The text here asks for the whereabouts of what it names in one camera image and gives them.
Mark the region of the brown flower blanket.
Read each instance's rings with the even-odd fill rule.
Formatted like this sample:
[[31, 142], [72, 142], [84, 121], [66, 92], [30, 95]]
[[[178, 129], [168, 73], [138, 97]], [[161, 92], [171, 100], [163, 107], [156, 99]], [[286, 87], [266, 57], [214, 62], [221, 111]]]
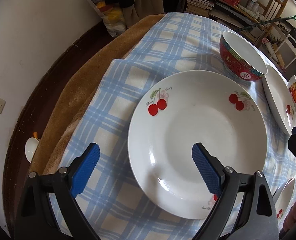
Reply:
[[30, 171], [52, 174], [99, 84], [115, 59], [125, 58], [164, 14], [149, 15], [93, 55], [68, 81], [34, 153]]

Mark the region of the white spoon on floor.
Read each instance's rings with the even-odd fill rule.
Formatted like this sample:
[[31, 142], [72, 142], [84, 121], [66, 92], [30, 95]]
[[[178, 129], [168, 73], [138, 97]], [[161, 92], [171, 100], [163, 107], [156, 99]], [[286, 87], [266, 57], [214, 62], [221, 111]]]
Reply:
[[35, 151], [36, 151], [36, 149], [37, 149], [37, 147], [39, 145], [39, 142], [40, 142], [40, 140], [38, 138], [38, 133], [37, 132], [34, 132], [33, 136], [26, 141], [25, 155], [26, 155], [26, 159], [30, 163], [32, 162], [33, 156], [34, 156]]

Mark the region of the wooden shelf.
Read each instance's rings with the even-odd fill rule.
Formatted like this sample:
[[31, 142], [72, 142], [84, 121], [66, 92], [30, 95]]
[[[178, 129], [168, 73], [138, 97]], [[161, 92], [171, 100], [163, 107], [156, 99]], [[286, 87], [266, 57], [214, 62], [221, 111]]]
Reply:
[[232, 6], [223, 0], [217, 1], [245, 16], [252, 23], [281, 17], [288, 2], [288, 0], [241, 0], [238, 5]]

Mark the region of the red bowl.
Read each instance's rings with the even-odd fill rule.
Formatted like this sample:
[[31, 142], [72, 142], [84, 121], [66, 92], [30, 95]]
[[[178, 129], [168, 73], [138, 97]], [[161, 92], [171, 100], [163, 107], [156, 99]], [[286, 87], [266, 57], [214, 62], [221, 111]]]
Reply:
[[233, 31], [222, 32], [219, 53], [225, 66], [244, 81], [258, 81], [268, 73], [256, 48]]

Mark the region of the stack of books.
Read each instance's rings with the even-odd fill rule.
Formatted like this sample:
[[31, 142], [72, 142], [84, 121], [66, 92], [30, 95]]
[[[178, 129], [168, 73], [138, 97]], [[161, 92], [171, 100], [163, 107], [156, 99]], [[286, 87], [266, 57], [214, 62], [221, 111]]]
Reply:
[[215, 4], [209, 0], [186, 0], [184, 12], [208, 17]]

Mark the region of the blue plaid cloth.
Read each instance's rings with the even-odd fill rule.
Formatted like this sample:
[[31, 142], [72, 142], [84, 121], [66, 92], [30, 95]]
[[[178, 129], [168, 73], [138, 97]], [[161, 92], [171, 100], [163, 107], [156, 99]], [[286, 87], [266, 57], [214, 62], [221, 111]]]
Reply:
[[113, 60], [59, 158], [68, 165], [90, 142], [99, 165], [77, 201], [102, 239], [191, 239], [201, 226], [178, 218], [144, 196], [130, 171], [126, 137], [131, 114], [158, 81], [186, 70], [226, 76], [219, 40], [226, 27], [208, 18], [168, 13], [123, 60]]

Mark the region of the brown coat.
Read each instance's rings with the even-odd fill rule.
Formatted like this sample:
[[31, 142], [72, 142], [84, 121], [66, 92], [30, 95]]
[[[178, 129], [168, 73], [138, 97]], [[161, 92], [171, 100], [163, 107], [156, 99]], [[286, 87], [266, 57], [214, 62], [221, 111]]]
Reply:
[[130, 28], [146, 16], [163, 13], [164, 6], [162, 0], [134, 0], [133, 5], [122, 11], [125, 24]]

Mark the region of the white utility cart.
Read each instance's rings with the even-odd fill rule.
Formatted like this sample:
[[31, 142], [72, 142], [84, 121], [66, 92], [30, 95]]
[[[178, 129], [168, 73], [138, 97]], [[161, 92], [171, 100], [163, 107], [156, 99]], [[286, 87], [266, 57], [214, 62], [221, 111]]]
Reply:
[[296, 61], [296, 40], [291, 34], [283, 37], [281, 43], [272, 44], [267, 38], [263, 42], [269, 57], [273, 59], [282, 69], [288, 68]]

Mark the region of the cherry plate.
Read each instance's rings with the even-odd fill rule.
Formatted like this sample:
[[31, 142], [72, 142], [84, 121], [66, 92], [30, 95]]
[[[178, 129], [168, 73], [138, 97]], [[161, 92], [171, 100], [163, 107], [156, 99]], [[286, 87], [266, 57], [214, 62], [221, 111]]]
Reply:
[[216, 201], [192, 159], [198, 142], [239, 173], [264, 167], [266, 128], [252, 97], [226, 76], [189, 70], [159, 81], [142, 97], [128, 132], [140, 188], [158, 207], [187, 219], [206, 218]]
[[271, 113], [280, 129], [291, 135], [296, 127], [296, 110], [287, 85], [273, 66], [266, 64], [267, 74], [262, 78], [265, 96]]
[[289, 178], [273, 194], [277, 220], [280, 221], [288, 208], [295, 186], [295, 178]]

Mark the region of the black reaching pole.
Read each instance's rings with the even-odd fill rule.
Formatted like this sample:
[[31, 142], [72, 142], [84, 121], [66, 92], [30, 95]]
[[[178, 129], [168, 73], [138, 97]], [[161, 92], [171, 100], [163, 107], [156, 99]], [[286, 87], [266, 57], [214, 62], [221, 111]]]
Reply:
[[279, 21], [287, 21], [287, 20], [294, 20], [294, 21], [296, 21], [296, 15], [291, 16], [291, 17], [279, 17], [279, 18], [275, 18], [273, 20], [268, 20], [268, 21], [263, 21], [263, 22], [255, 23], [255, 24], [249, 25], [247, 27], [236, 29], [235, 32], [238, 33], [238, 32], [243, 31], [243, 30], [252, 29], [252, 28], [255, 28], [255, 27], [262, 26], [262, 25], [266, 25], [266, 24], [270, 24], [270, 23], [275, 23], [275, 22], [279, 22]]

